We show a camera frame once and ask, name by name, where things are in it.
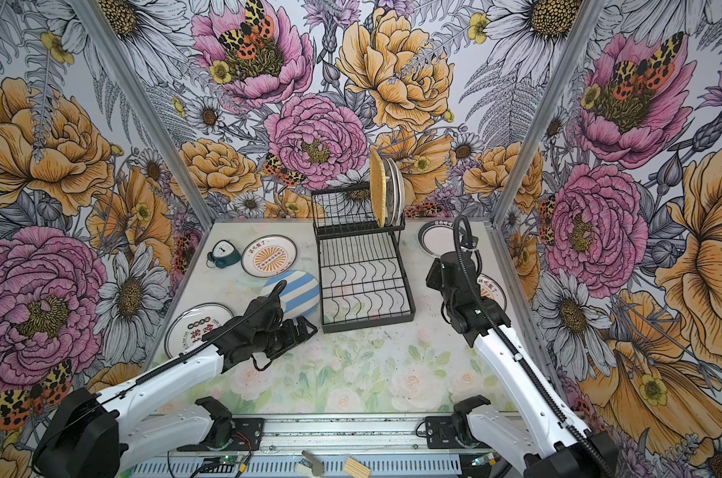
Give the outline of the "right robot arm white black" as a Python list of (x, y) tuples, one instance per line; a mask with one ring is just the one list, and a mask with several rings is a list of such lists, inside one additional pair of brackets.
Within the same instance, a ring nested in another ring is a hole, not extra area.
[(525, 477), (615, 476), (615, 442), (589, 428), (545, 380), (502, 306), (480, 295), (470, 255), (452, 251), (434, 260), (427, 285), (440, 293), (442, 314), (490, 366), (523, 419), (515, 425), (487, 398), (473, 396), (454, 408), (458, 440), (493, 448)]

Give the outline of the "white plate red characters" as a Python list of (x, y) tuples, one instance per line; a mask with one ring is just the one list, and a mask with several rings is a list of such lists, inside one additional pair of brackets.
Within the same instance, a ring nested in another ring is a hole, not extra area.
[(205, 303), (183, 312), (169, 326), (164, 340), (165, 353), (173, 359), (197, 346), (205, 334), (223, 326), (233, 317), (223, 304)]

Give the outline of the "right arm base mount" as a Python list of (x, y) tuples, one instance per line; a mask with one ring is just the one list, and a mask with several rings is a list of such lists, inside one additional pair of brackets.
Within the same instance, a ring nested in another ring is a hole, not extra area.
[(466, 421), (459, 416), (427, 416), (424, 425), (428, 449), (468, 449), (475, 446)]

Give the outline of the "white floral plate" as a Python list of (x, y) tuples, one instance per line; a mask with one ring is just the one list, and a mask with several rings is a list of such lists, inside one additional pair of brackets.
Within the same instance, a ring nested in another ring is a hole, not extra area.
[(394, 166), (396, 167), (396, 175), (398, 179), (398, 189), (399, 189), (399, 196), (400, 196), (400, 205), (399, 205), (399, 219), (400, 222), (404, 220), (405, 217), (405, 209), (407, 205), (406, 201), (406, 187), (405, 187), (405, 181), (404, 177), (398, 168), (398, 163), (394, 162)]

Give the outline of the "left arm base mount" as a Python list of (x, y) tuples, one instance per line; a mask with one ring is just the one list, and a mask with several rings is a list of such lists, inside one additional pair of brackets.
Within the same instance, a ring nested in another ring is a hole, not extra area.
[(218, 420), (200, 443), (178, 448), (181, 452), (257, 451), (260, 448), (265, 420), (259, 417), (234, 417)]

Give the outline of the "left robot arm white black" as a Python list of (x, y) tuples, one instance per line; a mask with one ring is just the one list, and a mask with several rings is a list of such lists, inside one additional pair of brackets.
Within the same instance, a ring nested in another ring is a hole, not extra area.
[(256, 354), (275, 360), (317, 332), (303, 316), (285, 318), (275, 294), (258, 297), (177, 358), (100, 392), (70, 392), (32, 454), (32, 469), (42, 477), (116, 477), (179, 447), (225, 448), (235, 420), (215, 398), (174, 414), (160, 408)]

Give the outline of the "black wire dish rack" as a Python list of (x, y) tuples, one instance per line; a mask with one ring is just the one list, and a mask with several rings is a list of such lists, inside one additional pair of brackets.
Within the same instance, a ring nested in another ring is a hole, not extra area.
[(416, 306), (400, 248), (405, 225), (378, 225), (366, 182), (313, 191), (311, 205), (323, 332), (412, 322)]

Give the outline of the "yellow woven square plate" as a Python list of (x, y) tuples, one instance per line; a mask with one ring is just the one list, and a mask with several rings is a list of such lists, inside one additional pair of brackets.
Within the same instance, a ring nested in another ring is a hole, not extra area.
[(370, 150), (370, 195), (377, 224), (384, 227), (387, 218), (387, 175), (384, 161), (376, 149)]

